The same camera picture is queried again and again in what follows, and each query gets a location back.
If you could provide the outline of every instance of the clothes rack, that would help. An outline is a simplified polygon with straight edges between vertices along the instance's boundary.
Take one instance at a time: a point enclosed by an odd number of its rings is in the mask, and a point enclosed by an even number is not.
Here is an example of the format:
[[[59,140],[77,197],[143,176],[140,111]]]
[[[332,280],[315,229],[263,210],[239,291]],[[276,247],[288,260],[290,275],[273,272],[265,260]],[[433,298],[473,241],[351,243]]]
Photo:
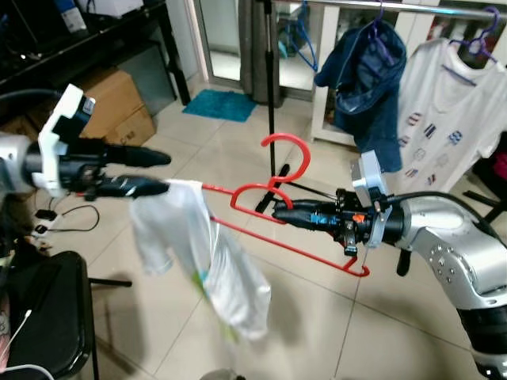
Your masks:
[[[277,0],[278,2],[294,2],[293,0]],[[366,2],[357,0],[308,0],[309,3],[326,6],[340,6],[341,8],[354,8],[356,10],[380,10],[387,12],[410,12],[423,14],[441,14],[450,18],[463,18],[466,20],[491,20],[494,15],[485,10],[467,8],[448,8],[440,6],[418,6],[399,2]],[[500,13],[500,19],[507,20],[507,13]]]

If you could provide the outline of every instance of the purple hanger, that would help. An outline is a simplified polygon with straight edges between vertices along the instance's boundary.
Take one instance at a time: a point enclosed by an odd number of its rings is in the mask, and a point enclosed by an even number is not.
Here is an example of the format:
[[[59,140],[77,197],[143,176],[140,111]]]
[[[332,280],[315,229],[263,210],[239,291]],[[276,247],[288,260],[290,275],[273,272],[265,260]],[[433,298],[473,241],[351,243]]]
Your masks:
[[[486,41],[484,39],[486,38],[486,36],[490,32],[494,31],[496,29],[496,27],[498,26],[498,19],[500,18],[500,11],[498,9],[496,9],[494,6],[487,6],[486,8],[484,8],[484,10],[494,13],[494,21],[493,21],[493,24],[489,28],[485,28],[484,30],[482,30],[481,35],[477,38],[474,38],[473,40],[470,40],[470,41],[451,40],[449,43],[452,44],[452,43],[456,42],[460,45],[464,45],[465,47],[467,47],[468,52],[471,55],[473,55],[474,57],[477,57],[479,55],[485,55],[486,57],[488,57],[488,59],[491,59],[493,62],[496,63],[498,61],[487,51]],[[470,48],[476,43],[479,43],[480,48],[477,52],[474,53],[470,50]]]
[[[372,34],[368,36],[370,40],[374,40],[377,43],[377,46],[379,47],[381,54],[389,62],[390,65],[394,65],[395,61],[393,60],[393,57],[389,54],[389,51],[386,48],[386,45],[383,43],[383,41],[379,38],[379,30],[378,30],[378,24],[382,20],[383,17],[383,0],[380,1],[380,13],[375,17],[375,20],[372,22]]]

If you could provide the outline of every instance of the red hanger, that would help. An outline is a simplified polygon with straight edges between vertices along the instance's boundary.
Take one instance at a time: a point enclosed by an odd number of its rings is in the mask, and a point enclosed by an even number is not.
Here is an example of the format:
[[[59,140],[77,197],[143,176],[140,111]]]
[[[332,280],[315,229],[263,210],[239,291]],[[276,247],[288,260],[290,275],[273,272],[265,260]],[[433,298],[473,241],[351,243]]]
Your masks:
[[[260,188],[260,189],[267,190],[269,192],[274,192],[281,199],[284,200],[284,202],[287,204],[288,208],[292,208],[292,201],[291,201],[290,197],[287,194],[285,194],[282,190],[280,190],[279,188],[275,188],[274,186],[275,186],[276,182],[279,182],[279,183],[292,182],[294,180],[297,180],[298,178],[300,178],[304,174],[304,172],[306,171],[307,167],[310,164],[310,158],[311,158],[310,149],[308,149],[308,145],[302,139],[300,139],[297,136],[288,134],[288,133],[275,133],[273,135],[270,135],[270,136],[266,137],[264,140],[262,140],[261,145],[267,146],[276,140],[290,141],[290,142],[296,144],[301,149],[301,152],[303,153],[303,161],[301,162],[301,165],[295,171],[294,174],[286,176],[286,177],[278,177],[278,176],[271,177],[269,179],[268,184],[244,184],[243,186],[240,186],[239,188],[237,188],[234,191],[230,190],[228,188],[223,188],[223,187],[215,186],[212,184],[203,184],[203,188],[206,190],[210,190],[213,192],[220,192],[222,194],[227,194],[227,195],[231,196],[230,205],[235,210],[256,216],[258,218],[269,220],[270,222],[274,222],[274,223],[278,223],[278,224],[286,224],[285,222],[275,219],[272,216],[264,215],[264,214],[261,214],[260,212],[255,211],[255,210],[250,210],[249,208],[237,205],[238,197],[243,192],[245,192],[246,190],[250,190],[252,188]],[[303,251],[302,249],[298,249],[298,248],[293,247],[291,245],[287,245],[285,243],[282,243],[281,241],[277,241],[277,240],[271,239],[269,237],[262,236],[260,234],[256,234],[255,232],[252,232],[250,230],[246,230],[245,228],[242,228],[240,226],[236,226],[235,224],[226,222],[220,218],[216,218],[215,216],[212,216],[211,219],[214,222],[217,222],[219,224],[227,226],[233,230],[237,230],[241,233],[250,235],[254,238],[257,238],[257,239],[260,239],[263,241],[267,241],[268,243],[271,243],[274,245],[278,245],[279,247],[289,249],[292,252],[296,252],[296,253],[303,255],[305,257],[310,257],[311,259],[316,260],[316,261],[320,261],[321,263],[329,265],[330,267],[333,267],[333,268],[336,268],[340,271],[349,273],[352,276],[365,277],[370,274],[368,267],[366,267],[365,265],[361,266],[361,269],[362,269],[361,272],[356,272],[351,269],[351,267],[354,265],[354,263],[356,263],[357,257],[352,257],[349,261],[347,261],[347,263],[345,265],[338,265],[338,264],[334,263],[333,261],[329,261],[329,260],[323,259],[319,256],[315,256],[311,253]]]

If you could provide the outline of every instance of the blue jacket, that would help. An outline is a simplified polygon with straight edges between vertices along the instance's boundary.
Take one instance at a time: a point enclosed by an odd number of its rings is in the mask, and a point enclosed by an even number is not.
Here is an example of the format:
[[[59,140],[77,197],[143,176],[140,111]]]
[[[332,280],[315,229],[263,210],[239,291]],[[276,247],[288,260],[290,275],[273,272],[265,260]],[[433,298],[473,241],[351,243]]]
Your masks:
[[[398,91],[406,64],[406,50],[394,29],[384,21],[347,31],[327,58],[315,84],[336,89],[334,123],[354,136],[359,150],[375,150],[382,171],[402,168],[398,145]]]

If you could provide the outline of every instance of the black stand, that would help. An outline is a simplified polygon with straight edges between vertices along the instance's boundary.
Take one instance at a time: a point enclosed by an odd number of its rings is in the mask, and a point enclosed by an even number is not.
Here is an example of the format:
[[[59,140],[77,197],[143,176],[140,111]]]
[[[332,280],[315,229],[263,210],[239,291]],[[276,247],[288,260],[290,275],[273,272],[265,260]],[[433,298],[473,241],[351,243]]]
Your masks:
[[[132,281],[119,281],[117,279],[95,279],[88,278],[90,286],[94,283],[97,285],[107,285],[111,287],[131,287]],[[97,338],[95,337],[95,326],[93,326],[93,342],[92,342],[92,364],[93,364],[93,380],[100,380],[98,372],[98,357],[97,357]]]
[[[265,15],[265,32],[266,32],[266,52],[265,52],[265,60],[266,60],[266,78],[268,84],[268,113],[269,113],[269,134],[272,135],[275,133],[275,95],[274,95],[274,86],[273,86],[273,63],[274,63],[274,54],[273,48],[271,46],[271,17],[273,15],[273,5],[271,0],[257,0],[258,2],[264,3],[264,15]],[[269,144],[269,155],[271,158],[271,177],[274,177],[276,174],[276,160],[275,160],[275,143],[271,142]],[[287,176],[290,166],[285,164],[282,166],[279,177]],[[275,183],[275,188],[279,188],[281,185],[280,182]],[[267,192],[262,198],[261,202],[255,207],[255,211],[264,212],[269,202],[273,200],[275,196],[272,192]]]
[[[181,69],[181,60],[177,50],[176,40],[174,39],[173,35],[173,28],[171,27],[169,13],[165,3],[163,7],[158,8],[156,17],[158,25],[160,26],[162,38],[164,39],[164,44],[166,45],[167,55],[169,56],[169,70],[174,75],[174,80],[176,81],[177,91],[180,94],[181,103],[183,105],[187,105],[190,103],[192,98],[190,97],[185,75]]]
[[[493,210],[488,212],[488,214],[484,217],[488,223],[494,221],[502,212],[507,212],[507,199],[496,201],[471,191],[464,192],[463,195],[467,196],[471,200],[476,200],[493,208]]]

